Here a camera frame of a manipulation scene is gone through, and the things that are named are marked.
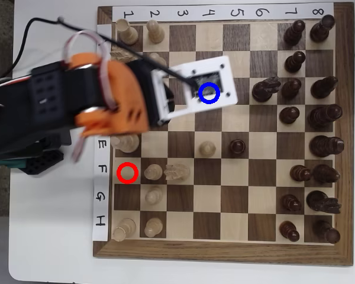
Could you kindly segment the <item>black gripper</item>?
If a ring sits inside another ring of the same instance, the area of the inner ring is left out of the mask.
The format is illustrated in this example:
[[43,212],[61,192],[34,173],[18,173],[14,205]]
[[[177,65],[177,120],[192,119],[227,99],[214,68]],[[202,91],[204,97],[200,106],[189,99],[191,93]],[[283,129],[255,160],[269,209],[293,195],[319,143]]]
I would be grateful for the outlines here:
[[146,63],[143,59],[133,60],[126,63],[126,65],[135,74],[143,92],[150,127],[161,127],[162,125],[168,124],[170,120],[159,122],[157,100],[151,78],[151,71],[154,70],[155,67]]

